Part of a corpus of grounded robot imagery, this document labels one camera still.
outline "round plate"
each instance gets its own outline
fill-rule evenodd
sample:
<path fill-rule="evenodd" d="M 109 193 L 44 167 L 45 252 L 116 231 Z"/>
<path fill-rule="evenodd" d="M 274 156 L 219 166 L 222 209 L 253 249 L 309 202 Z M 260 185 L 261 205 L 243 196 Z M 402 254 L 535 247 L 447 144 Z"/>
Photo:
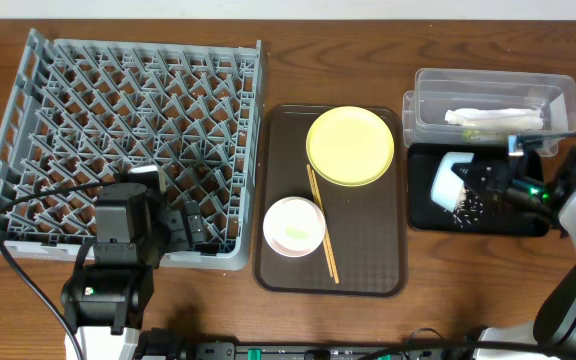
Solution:
<path fill-rule="evenodd" d="M 277 201 L 266 212 L 266 216 L 264 216 L 264 223 L 263 223 L 264 239 L 266 240 L 266 243 L 268 243 L 268 245 L 273 250 L 275 250 L 277 253 L 279 253 L 283 256 L 287 256 L 287 257 L 306 256 L 306 255 L 310 254 L 311 252 L 315 251 L 315 249 L 317 249 L 319 247 L 319 245 L 321 245 L 321 243 L 323 242 L 323 235 L 321 236 L 321 239 L 319 239 L 319 241 L 317 241 L 316 243 L 313 243 L 311 247 L 300 249 L 300 250 L 288 249 L 285 246 L 281 245 L 276 240 L 275 227 L 279 223 L 278 217 L 281 217 L 283 215 L 283 213 L 281 211 L 281 207 L 286 202 L 291 201 L 291 200 L 305 200 L 305 201 L 311 203 L 312 206 L 315 208 L 315 211 L 317 213 L 317 218 L 319 219 L 319 222 L 322 224 L 322 226 L 324 228 L 324 232 L 325 232 L 326 220 L 325 220 L 324 214 L 321 212 L 321 210 L 314 203 L 312 203 L 311 201 L 309 201 L 307 199 L 300 198 L 297 196 L 291 196 L 291 197 L 287 197 L 287 198 L 284 198 L 284 199 Z"/>
<path fill-rule="evenodd" d="M 338 185 L 361 186 L 383 175 L 395 153 L 388 126 L 371 111 L 344 106 L 329 110 L 308 130 L 312 167 Z"/>

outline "wooden table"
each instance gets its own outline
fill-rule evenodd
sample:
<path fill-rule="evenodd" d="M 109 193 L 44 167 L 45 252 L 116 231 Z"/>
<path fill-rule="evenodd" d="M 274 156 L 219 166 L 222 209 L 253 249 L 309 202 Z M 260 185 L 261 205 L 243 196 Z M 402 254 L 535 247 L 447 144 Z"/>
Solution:
<path fill-rule="evenodd" d="M 268 51 L 266 110 L 320 103 L 400 113 L 404 92 L 424 67 L 566 74 L 576 81 L 576 22 L 0 21 L 0 122 L 32 27 L 51 39 L 232 47 L 261 39 Z M 547 176 L 560 159 L 546 161 Z M 534 319 L 575 263 L 570 240 L 558 236 L 409 230 L 408 286 L 386 300 L 270 293 L 255 283 L 251 265 L 238 272 L 159 269 L 144 328 L 172 327 L 194 339 L 385 343 L 430 326 L 457 338 L 481 324 Z M 72 264 L 20 263 L 58 303 Z M 60 359 L 63 341 L 57 321 L 0 257 L 0 359 Z"/>

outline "gray dish rack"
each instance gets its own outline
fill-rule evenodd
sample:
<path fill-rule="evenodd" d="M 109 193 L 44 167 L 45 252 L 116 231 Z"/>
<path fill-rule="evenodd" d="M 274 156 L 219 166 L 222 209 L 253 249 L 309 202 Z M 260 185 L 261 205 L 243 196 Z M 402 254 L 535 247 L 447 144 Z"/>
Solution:
<path fill-rule="evenodd" d="M 0 128 L 0 206 L 157 164 L 170 205 L 196 200 L 209 234 L 161 264 L 241 269 L 264 69 L 260 41 L 256 49 L 51 42 L 31 30 Z M 15 257 L 73 261 L 95 236 L 95 196 L 78 191 L 15 206 L 0 219 L 0 234 Z"/>

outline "clear plastic container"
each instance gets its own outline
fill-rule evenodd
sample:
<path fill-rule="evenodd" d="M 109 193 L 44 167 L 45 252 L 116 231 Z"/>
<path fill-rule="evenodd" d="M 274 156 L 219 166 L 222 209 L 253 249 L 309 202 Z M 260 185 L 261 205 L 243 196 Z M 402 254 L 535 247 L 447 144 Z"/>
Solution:
<path fill-rule="evenodd" d="M 540 110 L 539 130 L 499 130 L 449 124 L 448 110 Z M 576 85 L 564 75 L 501 71 L 421 69 L 415 91 L 404 95 L 404 143 L 495 144 L 509 134 L 576 132 Z M 543 156 L 557 153 L 557 141 L 544 143 Z"/>

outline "plastic box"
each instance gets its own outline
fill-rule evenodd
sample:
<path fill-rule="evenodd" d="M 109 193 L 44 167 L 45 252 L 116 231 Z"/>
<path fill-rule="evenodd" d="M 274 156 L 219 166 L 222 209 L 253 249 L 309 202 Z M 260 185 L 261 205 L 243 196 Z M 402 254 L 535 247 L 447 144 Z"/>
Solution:
<path fill-rule="evenodd" d="M 462 127 L 444 120 L 447 110 L 475 108 L 539 109 L 542 130 L 500 131 Z M 500 71 L 421 69 L 415 90 L 403 99 L 404 143 L 500 144 L 511 133 L 553 134 L 576 132 L 576 85 L 564 75 Z M 543 156 L 557 153 L 557 141 L 549 140 Z"/>
<path fill-rule="evenodd" d="M 264 52 L 28 37 L 0 128 L 0 206 L 29 193 L 157 164 L 168 201 L 196 200 L 205 243 L 163 266 L 248 262 Z M 16 206 L 0 219 L 16 257 L 74 260 L 95 236 L 94 192 Z"/>

